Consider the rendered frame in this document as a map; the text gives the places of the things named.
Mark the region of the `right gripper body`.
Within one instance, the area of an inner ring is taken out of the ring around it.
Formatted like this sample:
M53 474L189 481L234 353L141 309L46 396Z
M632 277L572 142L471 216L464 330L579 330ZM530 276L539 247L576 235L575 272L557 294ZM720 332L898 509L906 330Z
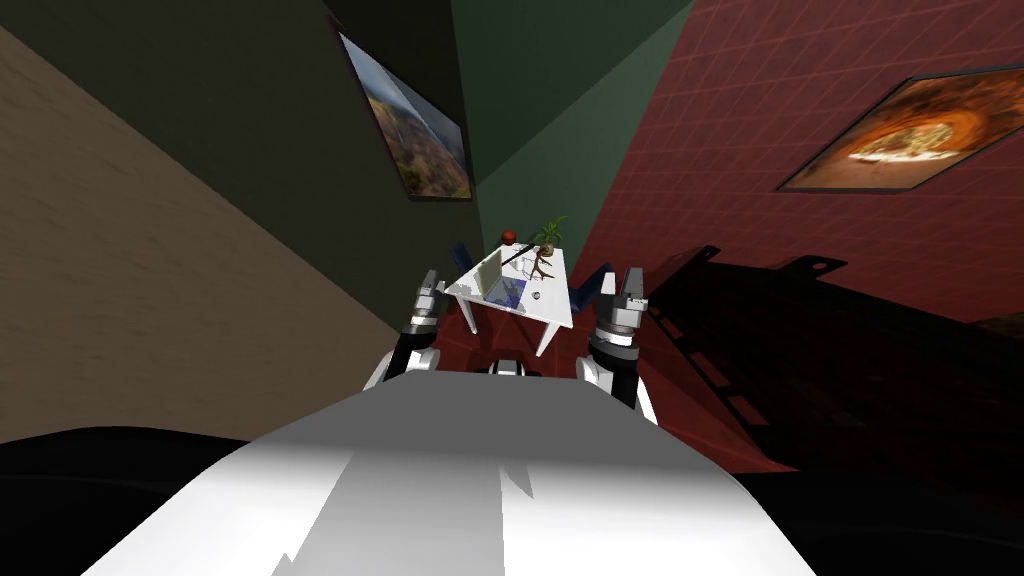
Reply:
M595 301L597 327L606 332L635 332L647 308L645 298L600 294Z

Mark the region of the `white table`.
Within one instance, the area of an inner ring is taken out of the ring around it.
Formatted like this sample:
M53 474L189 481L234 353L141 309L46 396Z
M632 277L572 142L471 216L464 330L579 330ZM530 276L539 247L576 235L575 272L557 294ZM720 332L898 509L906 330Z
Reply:
M472 333L473 304L535 320L544 325L536 356L542 356L560 328L573 327L568 274L558 233L559 218L521 243L499 246L445 289L455 297Z

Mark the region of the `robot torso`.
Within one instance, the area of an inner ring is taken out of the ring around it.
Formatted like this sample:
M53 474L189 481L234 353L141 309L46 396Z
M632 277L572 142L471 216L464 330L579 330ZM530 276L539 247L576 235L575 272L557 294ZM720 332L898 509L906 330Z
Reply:
M407 372L271 431L82 576L815 576L729 474L580 379Z

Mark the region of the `landscape wall picture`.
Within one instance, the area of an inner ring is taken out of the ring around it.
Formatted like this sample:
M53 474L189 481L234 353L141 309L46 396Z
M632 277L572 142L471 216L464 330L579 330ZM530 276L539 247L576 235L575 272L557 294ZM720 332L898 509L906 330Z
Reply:
M471 201L474 184L462 128L353 42L340 23L332 25L406 196L423 202Z

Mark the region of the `orange wall picture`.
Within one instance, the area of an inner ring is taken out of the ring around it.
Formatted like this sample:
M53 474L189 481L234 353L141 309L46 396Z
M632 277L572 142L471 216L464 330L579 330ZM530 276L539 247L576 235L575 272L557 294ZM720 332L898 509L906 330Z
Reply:
M775 190L899 194L1023 128L1024 63L912 76Z

